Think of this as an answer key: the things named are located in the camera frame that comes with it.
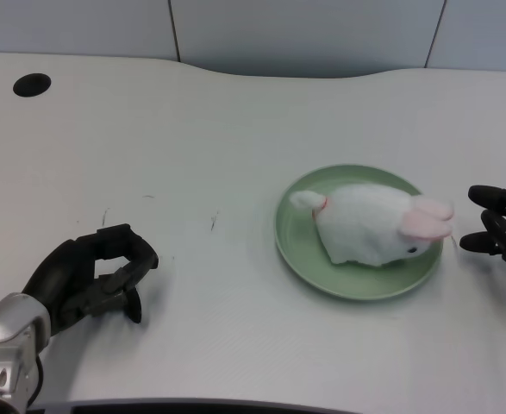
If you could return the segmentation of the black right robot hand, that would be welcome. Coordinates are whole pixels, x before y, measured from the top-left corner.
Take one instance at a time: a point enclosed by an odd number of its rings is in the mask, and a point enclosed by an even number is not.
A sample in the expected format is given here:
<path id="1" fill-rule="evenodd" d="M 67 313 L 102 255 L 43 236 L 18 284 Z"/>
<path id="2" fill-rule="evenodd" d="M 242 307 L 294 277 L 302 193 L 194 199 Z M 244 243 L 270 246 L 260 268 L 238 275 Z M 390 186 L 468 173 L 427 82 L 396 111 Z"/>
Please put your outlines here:
<path id="1" fill-rule="evenodd" d="M 464 235 L 460 247 L 473 253 L 501 255 L 506 262 L 506 189 L 472 185 L 468 198 L 484 209 L 480 218 L 485 231 Z"/>

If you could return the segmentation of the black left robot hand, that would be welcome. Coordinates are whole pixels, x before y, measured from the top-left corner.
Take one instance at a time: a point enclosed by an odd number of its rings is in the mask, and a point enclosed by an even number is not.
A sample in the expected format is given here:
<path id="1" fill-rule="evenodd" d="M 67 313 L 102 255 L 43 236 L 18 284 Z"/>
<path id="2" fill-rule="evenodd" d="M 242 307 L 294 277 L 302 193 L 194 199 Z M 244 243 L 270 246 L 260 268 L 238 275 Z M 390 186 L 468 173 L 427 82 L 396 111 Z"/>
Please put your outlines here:
<path id="1" fill-rule="evenodd" d="M 87 316 L 113 311 L 140 323 L 137 285 L 158 265 L 159 256 L 148 242 L 121 224 L 60 244 L 22 292 L 47 308 L 52 336 Z"/>

